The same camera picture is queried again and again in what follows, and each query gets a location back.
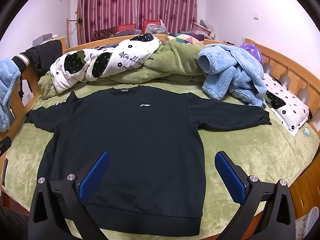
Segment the black sweatshirt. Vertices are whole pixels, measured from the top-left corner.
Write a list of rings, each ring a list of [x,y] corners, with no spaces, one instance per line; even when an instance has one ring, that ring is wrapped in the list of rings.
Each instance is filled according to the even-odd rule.
[[[270,124],[260,107],[137,86],[100,90],[28,112],[51,132],[37,175],[60,180],[103,152],[110,166],[85,206],[103,229],[185,237],[200,233],[206,176],[198,130]]]

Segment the star patterned white slipper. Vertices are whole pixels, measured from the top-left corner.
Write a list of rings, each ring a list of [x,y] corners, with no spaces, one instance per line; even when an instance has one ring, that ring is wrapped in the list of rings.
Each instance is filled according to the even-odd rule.
[[[319,208],[314,206],[307,214],[295,220],[296,239],[304,239],[319,219]]]

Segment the green plush bed sheet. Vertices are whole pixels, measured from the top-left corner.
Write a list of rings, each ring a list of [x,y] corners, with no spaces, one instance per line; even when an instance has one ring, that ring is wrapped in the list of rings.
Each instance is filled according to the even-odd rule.
[[[151,82],[149,86],[167,90],[177,94],[193,93],[209,99],[195,84],[175,84]],[[71,93],[83,98],[100,90],[129,89],[134,85],[85,85],[68,91],[61,96],[44,100],[38,99],[33,110],[40,107],[48,108],[67,100]],[[223,102],[242,105],[238,100],[227,97]],[[200,233],[197,236],[170,237],[170,239],[202,239],[220,233],[238,209],[216,168],[215,155],[225,151],[229,157],[240,165],[248,174],[255,174],[259,179],[276,182],[280,179],[292,184],[295,179],[312,162],[319,145],[319,137],[315,132],[305,135],[303,131],[293,137],[271,111],[267,111],[270,124],[240,129],[235,131],[212,131],[201,128],[198,130],[204,148],[204,169],[206,176],[206,192],[202,210]],[[27,123],[26,118],[13,139],[12,146],[6,153],[4,187],[9,196],[30,209],[31,199],[36,182],[40,178],[37,173],[44,150],[53,134],[35,125]],[[126,233],[103,229],[109,239],[165,239],[165,236]]]

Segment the black smartphone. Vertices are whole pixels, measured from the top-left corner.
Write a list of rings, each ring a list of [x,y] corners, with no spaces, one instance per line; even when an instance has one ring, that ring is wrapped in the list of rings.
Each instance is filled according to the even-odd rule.
[[[11,147],[11,139],[6,136],[0,141],[0,155],[3,155]]]

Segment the white patterned pillow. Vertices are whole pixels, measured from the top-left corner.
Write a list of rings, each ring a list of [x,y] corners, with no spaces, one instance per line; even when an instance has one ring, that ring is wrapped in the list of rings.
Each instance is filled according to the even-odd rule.
[[[267,88],[265,101],[289,133],[295,137],[309,119],[308,106],[269,74],[264,74],[263,81]]]

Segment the light blue fleece garment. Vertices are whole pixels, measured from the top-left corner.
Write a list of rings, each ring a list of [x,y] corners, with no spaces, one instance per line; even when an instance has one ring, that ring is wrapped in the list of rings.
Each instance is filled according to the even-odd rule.
[[[10,97],[20,75],[21,72],[12,59],[1,60],[1,132],[10,128]]]

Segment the light blue fleece robe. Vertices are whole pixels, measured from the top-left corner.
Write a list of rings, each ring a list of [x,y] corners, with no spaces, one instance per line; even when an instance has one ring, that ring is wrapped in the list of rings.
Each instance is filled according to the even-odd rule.
[[[250,106],[266,108],[266,85],[260,62],[243,48],[225,44],[204,46],[197,56],[206,73],[203,91],[216,100],[227,93]]]

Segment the black garment on footboard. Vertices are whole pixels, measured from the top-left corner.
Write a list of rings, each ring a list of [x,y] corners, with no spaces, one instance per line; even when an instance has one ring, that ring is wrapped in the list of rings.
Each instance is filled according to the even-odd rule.
[[[42,77],[50,70],[51,65],[62,56],[62,43],[60,40],[52,40],[31,47],[26,51],[15,55],[12,61],[20,72],[32,64],[38,77]]]

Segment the purple plush toy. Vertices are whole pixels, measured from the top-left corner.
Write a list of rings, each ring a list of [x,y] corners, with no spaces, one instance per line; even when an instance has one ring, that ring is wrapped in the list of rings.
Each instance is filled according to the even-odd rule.
[[[240,48],[248,51],[261,65],[264,64],[262,53],[257,46],[250,43],[243,43]]]

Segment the green plush blanket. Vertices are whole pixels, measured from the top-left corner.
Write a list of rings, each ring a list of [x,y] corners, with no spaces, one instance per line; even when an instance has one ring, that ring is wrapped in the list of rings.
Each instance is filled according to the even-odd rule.
[[[137,69],[127,70],[109,77],[101,77],[92,82],[77,82],[76,84],[141,84],[153,79],[178,82],[187,82],[192,79],[202,81],[203,72],[197,62],[200,50],[200,47],[193,44],[183,44],[176,41],[161,42],[159,48]],[[43,99],[59,95],[54,88],[50,71],[40,78],[38,86]]]

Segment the colourful triangle pattern cushion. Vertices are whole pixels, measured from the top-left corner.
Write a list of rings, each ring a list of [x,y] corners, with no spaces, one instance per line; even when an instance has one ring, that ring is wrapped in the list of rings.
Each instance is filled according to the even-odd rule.
[[[168,40],[174,40],[179,43],[190,43],[198,47],[204,46],[204,35],[195,33],[169,33]]]

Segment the wooden coat rack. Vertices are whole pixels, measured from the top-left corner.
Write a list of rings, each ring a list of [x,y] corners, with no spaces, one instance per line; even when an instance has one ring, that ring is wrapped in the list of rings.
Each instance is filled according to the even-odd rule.
[[[80,9],[75,11],[75,19],[66,18],[66,33],[68,48],[81,45],[82,41],[82,17]]]

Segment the red chair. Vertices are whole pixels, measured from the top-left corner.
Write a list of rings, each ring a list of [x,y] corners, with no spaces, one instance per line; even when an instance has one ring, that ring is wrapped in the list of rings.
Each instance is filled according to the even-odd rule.
[[[145,33],[148,24],[161,25],[161,21],[160,20],[144,20],[143,21],[143,27],[142,27],[142,32],[143,33]],[[135,27],[136,27],[135,23],[117,25],[116,26],[116,33],[120,32],[120,31],[124,31],[124,30],[135,29]]]

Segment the maroon striped curtain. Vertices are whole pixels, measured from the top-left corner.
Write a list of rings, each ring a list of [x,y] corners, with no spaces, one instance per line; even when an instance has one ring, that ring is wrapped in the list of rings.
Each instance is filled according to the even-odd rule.
[[[161,20],[170,33],[189,31],[197,21],[197,0],[78,0],[82,41],[92,42],[94,32],[117,25]]]

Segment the wooden bed frame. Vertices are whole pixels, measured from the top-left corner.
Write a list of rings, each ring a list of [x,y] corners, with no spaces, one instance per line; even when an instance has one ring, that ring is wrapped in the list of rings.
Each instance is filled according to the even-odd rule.
[[[301,91],[308,93],[307,106],[311,109],[312,113],[316,113],[319,109],[319,79],[311,72],[305,69],[300,64],[292,59],[282,55],[281,53],[267,48],[263,45],[256,45],[264,58],[264,61],[271,66],[272,74],[277,79],[282,76],[290,78],[289,90],[295,94]],[[21,128],[25,114],[31,109],[35,101],[40,98],[41,93],[38,87],[39,77],[35,72],[33,64],[29,66],[22,73],[22,78],[29,82],[31,91],[34,96],[31,100],[24,105],[18,94],[19,85],[16,85],[12,93],[11,105],[16,119],[10,126],[10,129],[1,133],[1,138],[9,137],[14,139],[18,130]],[[303,172],[290,186],[295,216],[300,217],[309,212],[314,206],[319,206],[319,154],[316,154],[311,162],[311,167]],[[5,207],[13,209],[19,213],[28,215],[28,211],[22,205],[18,204],[13,197],[9,196],[6,188],[4,187],[5,169],[7,163],[5,161],[6,154],[1,155],[1,204]]]

